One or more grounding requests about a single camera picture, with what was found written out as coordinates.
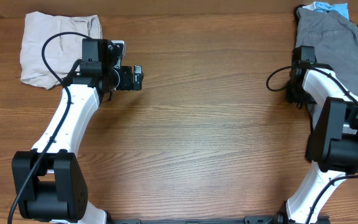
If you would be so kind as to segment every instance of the black cable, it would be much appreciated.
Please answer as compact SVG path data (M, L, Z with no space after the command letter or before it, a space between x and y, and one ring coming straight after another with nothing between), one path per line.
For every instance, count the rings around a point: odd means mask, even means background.
M57 133L59 132L59 129L61 128L61 126L63 125L63 122L68 114L68 110L70 109L70 105L71 105L71 94L69 89L67 88L67 86L64 85L63 80L52 70L52 68L49 66L47 60L45 59L45 48L47 47L48 43L56 38L59 37L61 35L67 35L67 34L74 34L74 35L80 35L82 37L88 38L88 39L92 39L91 37L88 37L87 35L81 34L81 33L77 33L77 32L62 32L59 34L55 34L53 36L51 36L47 41L45 41L44 46L42 46L42 51L41 51L41 56L42 56L42 60L44 61L45 66L48 68L48 70L50 71L50 73L52 73L52 75L54 75L54 77L60 82L60 84L62 84L63 88L66 90L67 92L67 106L66 106L66 110L63 113L63 116L61 118L61 120L59 121L58 125L56 126L55 131L53 132L53 134L51 135L51 137L49 138L49 141L47 143L47 145L45 146L45 148L42 150L41 154L38 156L38 159L36 160L36 162L34 163L33 167L31 168L29 175L27 176L27 178L25 179L19 193L17 193L15 201L13 201L12 207L11 207L11 211L9 212L9 216L7 218L7 223L11 224L12 223L12 219L13 219L13 214L15 212L16 206L19 203L19 199L23 194L23 191L27 185L27 183L29 182L29 180L32 178L32 176L34 175L34 173L38 170L38 167L41 163L42 158L44 157L44 155L46 155L49 147L52 145L53 140L55 140Z
M270 91L282 91L282 90L285 90L285 89L287 88L286 85L285 85L284 87L282 87L282 88L279 88L279 89L272 89L272 88L269 86L269 81L270 81L270 79L271 79L277 72L281 72L282 70L286 70L286 69L289 69L289 68L292 68L292 66L283 67L283 68L277 69L276 71L274 71L273 73L271 73L271 74L267 77L267 80L266 80L266 87L267 87L267 89L270 90Z
M332 185L334 185L335 182L339 181L339 180L346 180L346 179L356 179L358 178L358 175L346 175L343 177L337 177L332 179L325 187L324 189L320 192L320 194L318 194L316 200L313 203L313 206L310 208L310 213L308 216L308 219L306 220L306 224L309 224L310 220L311 220L311 216L314 213L314 210L316 209L317 203L318 201L321 199L321 197L324 195L324 193L328 190L328 188Z

